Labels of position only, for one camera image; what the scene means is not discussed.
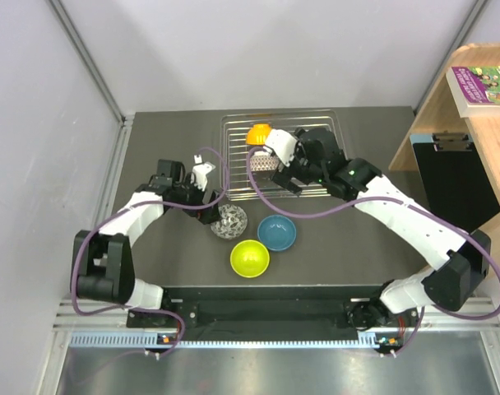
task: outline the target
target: metal floor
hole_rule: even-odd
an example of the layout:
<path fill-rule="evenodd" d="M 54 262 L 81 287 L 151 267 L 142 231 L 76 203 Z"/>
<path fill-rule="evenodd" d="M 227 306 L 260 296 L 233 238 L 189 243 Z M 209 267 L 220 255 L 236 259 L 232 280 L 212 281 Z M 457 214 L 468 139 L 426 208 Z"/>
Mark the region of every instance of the metal floor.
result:
<path fill-rule="evenodd" d="M 176 350 L 159 362 L 123 350 L 70 350 L 58 395 L 499 394 L 477 332 L 420 333 L 395 360 L 374 351 Z"/>

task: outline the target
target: black bracket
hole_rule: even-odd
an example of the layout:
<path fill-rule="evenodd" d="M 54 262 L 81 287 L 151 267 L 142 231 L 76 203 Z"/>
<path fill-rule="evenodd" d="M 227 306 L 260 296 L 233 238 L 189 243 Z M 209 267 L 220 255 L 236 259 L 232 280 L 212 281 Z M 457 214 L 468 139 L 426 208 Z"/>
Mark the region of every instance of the black bracket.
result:
<path fill-rule="evenodd" d="M 331 196 L 349 202 L 356 199 L 359 192 L 367 191 L 367 184 L 382 171 L 365 159 L 356 158 L 347 163 L 331 176 L 329 182 L 322 184 Z"/>
<path fill-rule="evenodd" d="M 89 231 L 81 230 L 75 237 L 73 267 L 76 255 L 88 234 Z M 105 266 L 96 265 L 95 260 L 100 260 Z M 82 254 L 76 295 L 83 299 L 125 304 L 131 297 L 134 287 L 135 269 L 129 238 L 121 234 L 93 236 L 88 248 Z"/>
<path fill-rule="evenodd" d="M 176 160 L 159 160 L 157 173 L 150 177 L 148 184 L 142 184 L 136 192 L 153 192 L 161 196 L 164 202 L 179 203 L 187 206 L 201 206 L 205 191 L 195 187 L 192 174 L 186 174 L 186 169 L 181 162 Z M 219 194 L 213 191 L 210 202 L 217 199 Z M 164 205 L 164 214 L 170 206 Z M 202 224 L 211 224 L 220 220 L 219 205 L 202 210 L 183 210 L 188 216 L 197 218 Z"/>
<path fill-rule="evenodd" d="M 471 236 L 488 253 L 491 239 L 482 230 L 475 230 Z M 476 287 L 486 278 L 489 263 L 473 245 L 465 242 L 458 251 L 450 251 L 447 263 L 422 280 L 425 292 L 438 306 L 458 311 L 468 300 Z"/>

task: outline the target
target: book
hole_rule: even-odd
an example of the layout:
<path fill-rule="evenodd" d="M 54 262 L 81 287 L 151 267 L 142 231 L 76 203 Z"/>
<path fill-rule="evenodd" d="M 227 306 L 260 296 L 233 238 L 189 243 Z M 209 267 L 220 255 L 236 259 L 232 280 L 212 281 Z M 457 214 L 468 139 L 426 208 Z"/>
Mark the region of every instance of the book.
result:
<path fill-rule="evenodd" d="M 462 118 L 500 117 L 500 66 L 451 67 L 446 78 Z"/>

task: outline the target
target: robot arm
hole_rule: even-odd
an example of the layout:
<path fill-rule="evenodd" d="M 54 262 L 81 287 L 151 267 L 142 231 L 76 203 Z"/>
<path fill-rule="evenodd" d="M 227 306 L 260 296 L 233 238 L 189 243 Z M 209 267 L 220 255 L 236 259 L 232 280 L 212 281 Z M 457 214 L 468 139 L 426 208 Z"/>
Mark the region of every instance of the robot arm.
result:
<path fill-rule="evenodd" d="M 266 139 L 265 151 L 280 160 L 272 181 L 292 193 L 301 193 L 301 188 L 291 181 L 296 178 L 304 184 L 319 183 L 331 196 L 347 202 L 375 196 L 404 202 L 403 205 L 362 202 L 355 207 L 411 244 L 430 268 L 405 279 L 389 281 L 370 301 L 358 302 L 350 313 L 350 321 L 356 327 L 385 324 L 393 314 L 431 304 L 457 311 L 486 277 L 487 262 L 464 238 L 409 210 L 409 205 L 422 207 L 366 160 L 346 160 L 334 135 L 325 128 L 298 129 L 293 134 L 272 130 Z M 472 236 L 489 251 L 491 242 L 486 234 L 476 230 Z"/>
<path fill-rule="evenodd" d="M 138 187 L 129 202 L 119 211 L 129 210 L 141 202 L 160 202 L 140 206 L 102 226 L 86 249 L 78 271 L 76 295 L 144 309 L 160 309 L 163 289 L 135 278 L 132 246 L 148 226 L 163 216 L 170 206 L 165 202 L 200 206 L 208 184 L 208 174 L 215 169 L 201 156 L 195 156 L 192 172 L 186 174 L 181 162 L 159 160 L 157 173 L 148 184 Z M 214 191 L 210 202 L 217 198 Z M 202 210 L 183 210 L 202 224 L 220 219 L 218 206 Z M 90 232 L 80 231 L 75 237 L 73 265 L 84 238 Z"/>

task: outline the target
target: gray wall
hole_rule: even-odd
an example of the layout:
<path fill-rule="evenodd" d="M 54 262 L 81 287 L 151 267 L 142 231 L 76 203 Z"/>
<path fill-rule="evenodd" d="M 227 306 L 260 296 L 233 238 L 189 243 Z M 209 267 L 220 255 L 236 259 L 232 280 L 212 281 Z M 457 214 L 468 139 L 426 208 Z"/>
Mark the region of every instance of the gray wall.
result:
<path fill-rule="evenodd" d="M 32 393 L 118 131 L 44 0 L 0 0 L 0 394 Z"/>
<path fill-rule="evenodd" d="M 418 104 L 474 0 L 64 0 L 123 112 Z"/>
<path fill-rule="evenodd" d="M 488 5 L 468 34 L 466 43 L 500 41 L 500 0 L 488 0 Z"/>

